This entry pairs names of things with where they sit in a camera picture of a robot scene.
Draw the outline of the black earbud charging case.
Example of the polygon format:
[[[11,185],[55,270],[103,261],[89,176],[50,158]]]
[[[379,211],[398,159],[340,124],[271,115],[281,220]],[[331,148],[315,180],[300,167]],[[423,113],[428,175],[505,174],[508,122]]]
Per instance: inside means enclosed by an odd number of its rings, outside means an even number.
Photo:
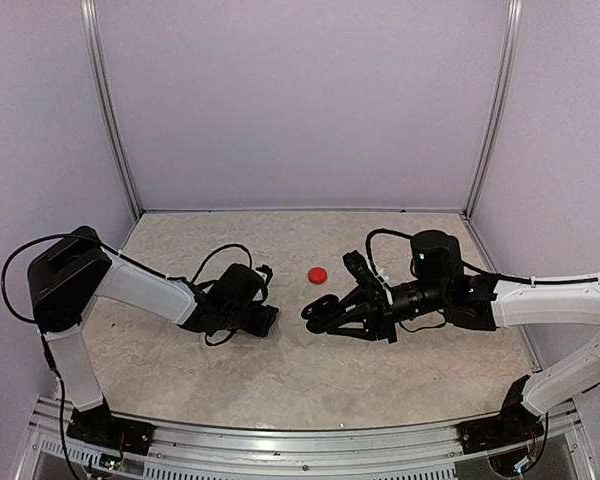
[[[338,315],[339,298],[334,294],[324,295],[301,311],[301,318],[306,321],[306,329],[312,334],[322,334],[324,325]]]

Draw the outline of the red earbud charging case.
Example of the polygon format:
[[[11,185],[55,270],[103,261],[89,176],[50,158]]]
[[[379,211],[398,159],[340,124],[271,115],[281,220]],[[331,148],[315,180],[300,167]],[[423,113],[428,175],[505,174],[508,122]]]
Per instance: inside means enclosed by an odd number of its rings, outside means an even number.
[[[328,280],[328,273],[322,267],[313,267],[308,271],[308,280],[315,285],[324,284]]]

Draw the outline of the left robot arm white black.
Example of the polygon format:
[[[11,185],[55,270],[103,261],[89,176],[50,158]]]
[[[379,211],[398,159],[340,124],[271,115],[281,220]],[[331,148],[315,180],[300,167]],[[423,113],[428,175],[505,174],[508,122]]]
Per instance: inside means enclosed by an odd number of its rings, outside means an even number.
[[[267,265],[231,264],[216,280],[196,284],[158,273],[102,243],[82,226],[35,257],[27,270],[33,319],[74,408],[82,430],[101,445],[120,434],[83,336],[83,312],[95,297],[158,316],[179,328],[211,337],[218,332],[268,336],[278,315],[267,304],[273,277]]]

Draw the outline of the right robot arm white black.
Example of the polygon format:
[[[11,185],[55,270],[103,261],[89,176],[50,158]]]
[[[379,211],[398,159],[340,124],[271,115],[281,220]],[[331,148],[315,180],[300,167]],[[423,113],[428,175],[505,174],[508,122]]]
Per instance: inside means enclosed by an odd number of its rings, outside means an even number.
[[[344,255],[357,286],[344,299],[319,303],[307,327],[314,333],[395,342],[398,323],[439,312],[458,328],[495,331],[522,325],[585,325],[597,334],[551,367],[516,381],[493,419],[491,433],[515,442],[555,405],[600,384],[600,272],[563,278],[491,273],[461,257],[459,241],[439,230],[409,236],[413,281],[391,286],[370,252]]]

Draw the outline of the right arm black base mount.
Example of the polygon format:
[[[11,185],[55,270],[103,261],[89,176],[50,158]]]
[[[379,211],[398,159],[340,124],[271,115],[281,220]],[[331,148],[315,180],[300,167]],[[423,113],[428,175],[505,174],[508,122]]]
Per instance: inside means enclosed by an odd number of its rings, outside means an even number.
[[[540,416],[522,405],[523,389],[529,378],[524,375],[512,383],[497,414],[457,425],[464,454],[498,449],[544,435]]]

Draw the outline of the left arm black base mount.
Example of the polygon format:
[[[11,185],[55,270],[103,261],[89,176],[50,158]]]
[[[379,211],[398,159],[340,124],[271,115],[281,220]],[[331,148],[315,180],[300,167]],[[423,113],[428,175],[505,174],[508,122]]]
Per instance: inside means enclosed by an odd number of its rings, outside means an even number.
[[[146,456],[155,426],[149,422],[114,415],[106,399],[84,411],[74,408],[67,428],[69,438],[90,445]]]

